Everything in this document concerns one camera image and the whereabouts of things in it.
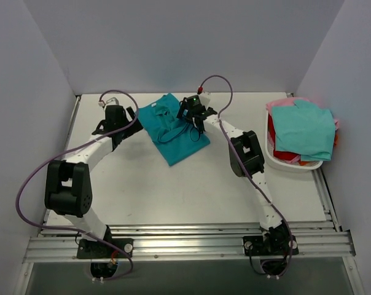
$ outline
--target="red cloth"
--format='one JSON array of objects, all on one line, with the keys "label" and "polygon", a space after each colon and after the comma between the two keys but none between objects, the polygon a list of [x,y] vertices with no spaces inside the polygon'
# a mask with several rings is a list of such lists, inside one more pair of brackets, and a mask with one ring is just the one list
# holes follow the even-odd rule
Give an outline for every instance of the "red cloth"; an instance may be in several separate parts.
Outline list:
[{"label": "red cloth", "polygon": [[[274,142],[274,146],[276,146],[276,132],[274,130],[273,118],[271,117],[271,115],[269,115],[267,119],[267,131],[269,132]],[[276,151],[276,148],[274,148],[273,156],[275,156],[276,158],[280,160],[291,161],[295,157],[297,157],[298,154],[295,154],[294,152],[279,152],[279,151]]]}]

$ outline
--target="screw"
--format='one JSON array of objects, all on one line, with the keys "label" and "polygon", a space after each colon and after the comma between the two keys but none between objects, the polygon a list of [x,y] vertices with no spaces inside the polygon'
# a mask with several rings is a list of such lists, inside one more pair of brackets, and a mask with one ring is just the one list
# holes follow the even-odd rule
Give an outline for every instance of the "screw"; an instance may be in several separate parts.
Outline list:
[{"label": "screw", "polygon": [[246,243],[244,243],[244,248],[246,250],[251,250],[252,249],[252,243],[250,241],[247,241]]},{"label": "screw", "polygon": [[296,248],[297,248],[297,243],[296,241],[293,241],[292,249],[296,249]]},{"label": "screw", "polygon": [[133,249],[133,247],[132,247],[131,244],[125,244],[125,246],[124,246],[124,251],[125,251],[126,253],[131,253],[132,249]]}]

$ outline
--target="pink cloth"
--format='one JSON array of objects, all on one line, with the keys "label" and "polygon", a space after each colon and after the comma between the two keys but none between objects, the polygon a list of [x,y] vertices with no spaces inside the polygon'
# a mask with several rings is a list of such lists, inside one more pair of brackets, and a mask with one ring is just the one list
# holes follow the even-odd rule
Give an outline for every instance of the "pink cloth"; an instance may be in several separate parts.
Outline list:
[{"label": "pink cloth", "polygon": [[[274,106],[293,106],[295,100],[305,100],[305,101],[311,101],[308,98],[305,97],[288,97],[288,98],[282,98],[280,100],[271,101],[266,104],[266,109],[269,112],[269,115],[271,115],[271,108]],[[335,129],[338,130],[340,127],[340,121],[338,119],[334,119]]]}]

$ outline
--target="stack of clothes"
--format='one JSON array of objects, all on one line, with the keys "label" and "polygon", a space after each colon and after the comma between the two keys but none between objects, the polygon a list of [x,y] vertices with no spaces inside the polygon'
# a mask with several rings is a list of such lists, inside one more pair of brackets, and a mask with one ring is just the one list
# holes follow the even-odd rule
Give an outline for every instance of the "stack of clothes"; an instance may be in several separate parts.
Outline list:
[{"label": "stack of clothes", "polygon": [[338,120],[307,98],[291,97],[266,104],[268,140],[273,155],[289,164],[330,161],[337,144]]}]

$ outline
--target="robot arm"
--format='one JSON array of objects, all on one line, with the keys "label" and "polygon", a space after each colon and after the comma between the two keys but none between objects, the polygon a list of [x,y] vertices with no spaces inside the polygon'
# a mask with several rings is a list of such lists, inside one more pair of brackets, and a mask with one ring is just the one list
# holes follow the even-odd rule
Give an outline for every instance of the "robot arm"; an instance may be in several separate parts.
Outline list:
[{"label": "robot arm", "polygon": [[[184,98],[181,104],[181,108],[178,113],[178,118],[184,118],[188,123],[194,125],[200,133],[205,131],[205,124],[213,126],[221,131],[220,119],[218,118],[217,112],[212,108],[207,108],[210,101],[210,94],[203,92],[199,95],[194,95],[188,98]],[[264,173],[264,156],[262,154],[257,135],[253,131],[244,132],[228,122],[221,119],[222,126],[231,139],[237,154],[242,159],[243,164],[248,169],[249,174],[252,176],[255,183],[265,192],[266,196],[272,202],[270,191],[267,187],[267,182]],[[233,172],[238,177],[243,177],[250,189],[255,189],[254,186],[245,178],[242,169],[236,157],[233,155],[231,149],[229,149],[230,166]],[[267,202],[265,197],[256,190],[257,197],[252,198],[252,201],[257,208],[259,223],[263,230],[275,229],[278,227],[282,219],[271,207],[270,203]]]},{"label": "robot arm", "polygon": [[[127,108],[127,112],[132,119],[135,118],[132,108]],[[88,140],[96,140],[96,142],[79,149],[75,154],[71,154],[63,160],[53,160],[48,165],[45,190],[46,208],[53,210],[58,215],[63,215],[78,229],[101,239],[109,239],[110,230],[91,208],[90,172],[106,155],[114,151],[122,140],[143,128],[137,120],[124,132],[98,138],[102,134],[124,127],[129,123],[122,106],[106,106],[105,119],[98,124]]]},{"label": "robot arm", "polygon": [[[224,130],[226,134],[232,138],[232,143],[235,144],[235,147],[238,146],[239,149],[238,154],[242,155],[243,158],[249,157],[247,153],[252,153],[251,148],[243,148],[244,144],[242,143],[242,139],[249,138],[249,142],[255,141],[256,145],[259,145],[258,139],[256,137],[256,134],[254,132],[251,132],[251,134],[245,133],[244,131],[232,126],[228,122],[221,119],[222,125],[224,127]],[[219,126],[219,119],[218,115],[213,114],[206,118],[205,123],[213,126],[221,131],[221,128]],[[230,164],[232,167],[232,170],[235,172],[235,174],[239,177],[244,176],[243,172],[241,171],[241,168],[238,166],[237,159],[234,158],[232,151],[230,151]],[[262,159],[261,161],[264,161],[262,152],[259,148],[259,154],[257,155],[258,160]],[[273,199],[271,197],[270,191],[267,187],[267,182],[265,179],[265,173],[262,171],[255,172],[252,177],[254,178],[254,181],[259,185],[259,187],[265,192],[266,196],[269,198],[271,202],[273,202]],[[248,181],[247,178],[244,178],[246,185],[250,187],[250,189],[255,189],[254,186]],[[259,223],[261,228],[265,230],[269,230],[269,228],[276,228],[281,224],[281,218],[278,214],[276,214],[276,211],[271,207],[271,205],[266,201],[266,199],[263,197],[263,195],[258,191],[255,190],[257,197],[252,198],[252,201],[254,202],[254,205],[257,210],[257,214],[259,217]]]}]

